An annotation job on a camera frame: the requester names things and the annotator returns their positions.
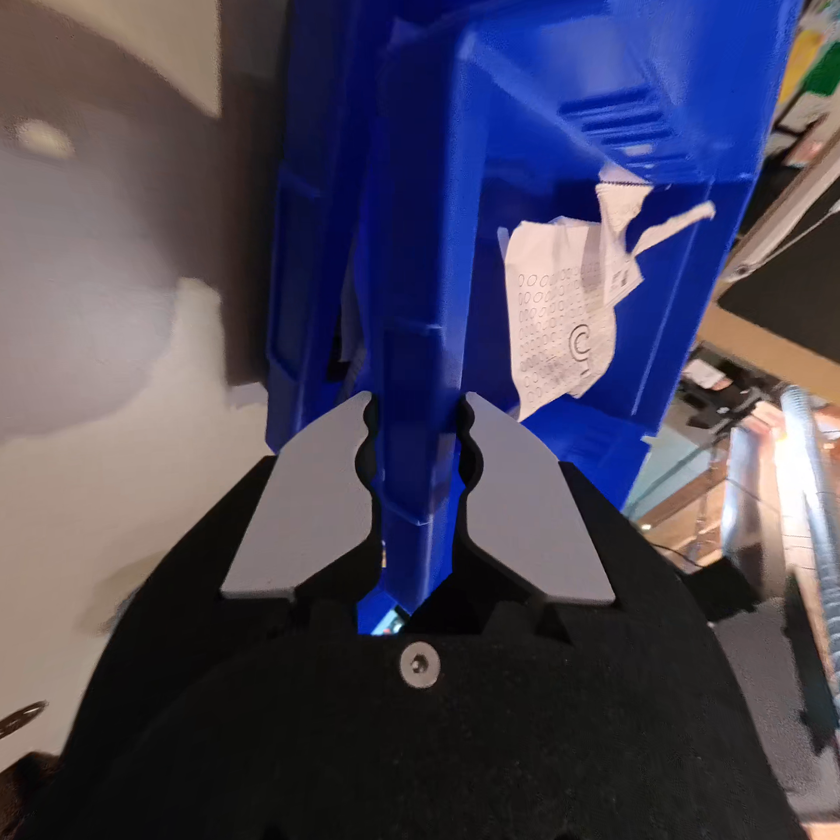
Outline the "blue plastic bin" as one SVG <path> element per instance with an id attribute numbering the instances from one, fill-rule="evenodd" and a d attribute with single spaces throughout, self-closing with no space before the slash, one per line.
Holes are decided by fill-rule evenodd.
<path id="1" fill-rule="evenodd" d="M 266 342 L 275 452 L 329 410 L 343 372 L 342 289 L 394 5 L 291 3 Z"/>
<path id="2" fill-rule="evenodd" d="M 615 356 L 526 426 L 617 508 L 661 427 L 758 180 L 803 2 L 406 2 L 377 76 L 356 288 L 377 396 L 382 589 L 414 612 L 450 571 L 463 392 L 509 412 L 499 228 L 600 221 L 608 165 L 653 186 Z"/>

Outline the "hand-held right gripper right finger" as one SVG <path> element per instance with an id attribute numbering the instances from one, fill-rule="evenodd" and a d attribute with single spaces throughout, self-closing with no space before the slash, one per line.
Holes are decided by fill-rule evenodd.
<path id="1" fill-rule="evenodd" d="M 458 535 L 468 551 L 547 603 L 610 606 L 616 595 L 560 462 L 483 396 L 468 392 L 458 433 Z"/>

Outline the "green plastic sheet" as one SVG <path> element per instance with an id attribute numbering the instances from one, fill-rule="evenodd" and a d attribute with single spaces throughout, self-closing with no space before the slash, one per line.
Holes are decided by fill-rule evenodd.
<path id="1" fill-rule="evenodd" d="M 801 92 L 830 98 L 839 84 L 839 43 L 832 44 L 802 80 Z"/>

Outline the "black board with plywood rim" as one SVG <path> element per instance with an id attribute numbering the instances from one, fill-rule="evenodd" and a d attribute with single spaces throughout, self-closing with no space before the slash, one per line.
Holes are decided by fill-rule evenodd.
<path id="1" fill-rule="evenodd" d="M 698 339 L 838 404 L 838 213 L 755 273 L 721 287 Z"/>

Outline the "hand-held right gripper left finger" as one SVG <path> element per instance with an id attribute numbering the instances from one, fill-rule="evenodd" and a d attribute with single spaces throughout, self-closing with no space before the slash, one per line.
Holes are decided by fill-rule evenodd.
<path id="1" fill-rule="evenodd" d="M 360 601 L 382 574 L 377 404 L 360 392 L 280 450 L 220 592 Z"/>

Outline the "silver ventilation duct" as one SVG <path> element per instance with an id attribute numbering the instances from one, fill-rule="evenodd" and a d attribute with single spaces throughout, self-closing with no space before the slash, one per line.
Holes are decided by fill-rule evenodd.
<path id="1" fill-rule="evenodd" d="M 799 587 L 838 718 L 838 411 L 784 384 L 734 427 L 721 548 L 763 600 Z"/>

